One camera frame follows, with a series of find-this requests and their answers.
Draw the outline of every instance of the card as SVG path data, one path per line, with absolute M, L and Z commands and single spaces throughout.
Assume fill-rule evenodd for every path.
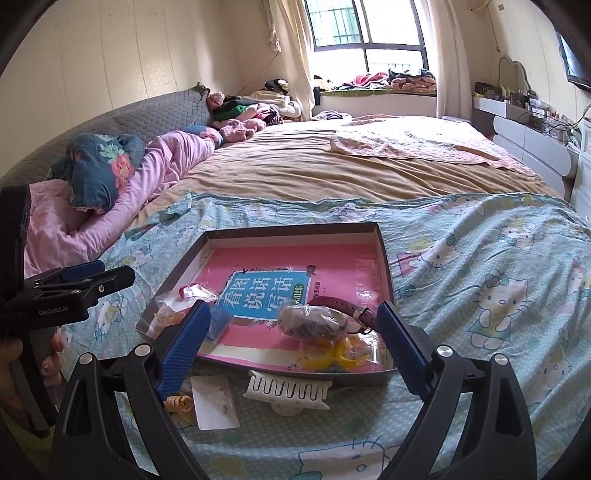
M 191 377 L 191 388 L 200 430 L 237 429 L 240 426 L 226 377 Z

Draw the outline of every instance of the curtain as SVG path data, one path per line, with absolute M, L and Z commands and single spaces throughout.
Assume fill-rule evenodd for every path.
M 429 67 L 437 79 L 437 117 L 447 115 L 470 120 L 472 87 L 468 58 L 453 0 L 418 0 L 419 5 L 425 30 L 430 26 L 437 52 L 433 64 L 433 55 L 429 57 Z
M 314 41 L 304 0 L 263 0 L 268 4 L 273 29 L 277 33 L 290 96 L 300 101 L 303 120 L 309 120 L 314 107 L 310 56 Z

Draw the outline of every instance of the cable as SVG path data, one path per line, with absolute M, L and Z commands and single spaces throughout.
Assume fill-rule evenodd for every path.
M 521 117 L 522 117 L 522 116 L 524 116 L 524 115 L 527 115 L 528 113 L 529 113 L 530 115 L 533 115 L 533 113 L 532 113 L 532 111 L 531 111 L 531 110 L 527 110 L 526 112 L 523 112 L 523 113 L 522 113 L 520 116 L 518 116 L 518 117 L 517 117 L 517 123 L 520 123 L 520 121 L 519 121 L 519 120 L 521 120 Z
M 267 70 L 269 70 L 271 68 L 271 64 L 273 63 L 273 61 L 277 58 L 277 56 L 279 55 L 279 52 L 275 53 L 275 56 L 271 59 L 271 61 L 269 63 L 267 63 L 267 65 L 263 68 L 263 70 L 258 74 L 257 77 L 253 78 L 250 82 L 248 82 L 244 87 L 242 87 L 242 90 L 240 90 L 240 92 L 237 93 L 237 95 L 240 95 L 244 90 L 246 90 L 246 88 L 248 88 L 248 86 L 254 82 L 255 80 L 258 80 L 259 78 L 261 78 L 261 76 L 263 76 Z
M 587 112 L 589 111 L 590 108 L 591 108 L 591 103 L 589 105 L 587 105 L 587 108 L 583 112 L 583 116 L 577 122 L 575 122 L 573 124 L 560 124 L 560 125 L 552 126 L 552 124 L 548 124 L 548 123 L 544 122 L 546 125 L 550 125 L 552 127 L 550 130 L 548 130 L 548 133 L 550 133 L 552 130 L 559 128 L 559 127 L 566 127 L 564 130 L 565 132 L 567 132 L 568 130 L 570 130 L 572 128 L 576 128 L 585 119 L 585 115 L 587 115 Z

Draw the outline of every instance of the tan bedsheet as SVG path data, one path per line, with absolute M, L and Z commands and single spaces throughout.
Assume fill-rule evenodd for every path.
M 421 159 L 351 157 L 330 150 L 336 121 L 269 127 L 217 150 L 139 213 L 134 225 L 187 192 L 277 200 L 409 200 L 447 193 L 558 194 L 540 178 L 493 168 Z

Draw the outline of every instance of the floral pillow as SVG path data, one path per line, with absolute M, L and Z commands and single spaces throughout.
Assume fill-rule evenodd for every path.
M 139 168 L 145 144 L 135 135 L 80 134 L 66 148 L 45 179 L 66 180 L 72 187 L 70 203 L 102 215 L 113 208 L 123 188 Z

